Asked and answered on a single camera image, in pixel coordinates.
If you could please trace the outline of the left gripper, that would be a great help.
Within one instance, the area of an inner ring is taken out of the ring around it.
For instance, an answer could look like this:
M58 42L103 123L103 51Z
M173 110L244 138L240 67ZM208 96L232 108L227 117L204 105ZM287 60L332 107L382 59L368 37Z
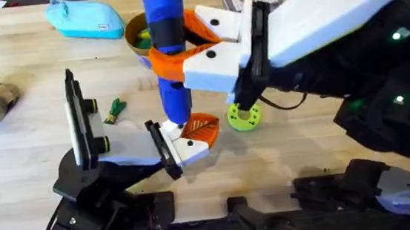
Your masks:
M151 120L142 130L100 123L95 114L67 120L72 148L59 163L53 190L80 205L122 193L161 169L178 180L181 166L209 155L208 143L194 138L215 137L219 130L219 118L201 112L182 125L163 122L170 137Z

